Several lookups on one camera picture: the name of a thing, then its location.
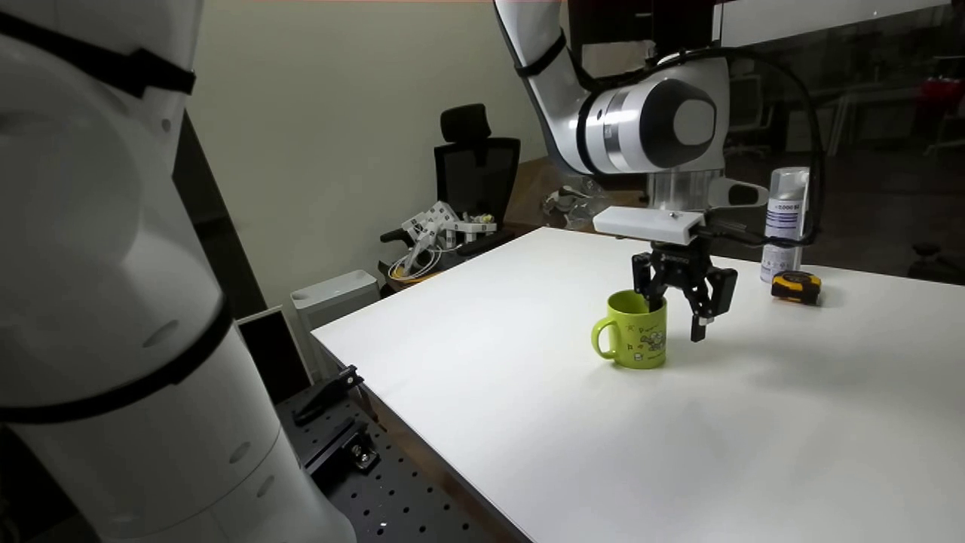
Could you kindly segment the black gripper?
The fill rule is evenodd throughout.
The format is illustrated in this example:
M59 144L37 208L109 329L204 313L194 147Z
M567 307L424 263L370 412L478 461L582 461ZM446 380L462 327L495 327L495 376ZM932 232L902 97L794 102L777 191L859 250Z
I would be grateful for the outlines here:
M733 304L734 270L715 270L703 241L655 244L647 254L629 260L633 289L651 310L666 304L670 286L680 289L690 302L690 338L703 341L704 327L727 313Z

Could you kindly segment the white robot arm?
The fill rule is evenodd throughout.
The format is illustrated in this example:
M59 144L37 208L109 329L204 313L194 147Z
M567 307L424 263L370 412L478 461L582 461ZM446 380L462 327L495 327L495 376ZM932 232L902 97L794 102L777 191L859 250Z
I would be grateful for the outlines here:
M0 0L2 422L98 543L354 543L176 188L199 13Z

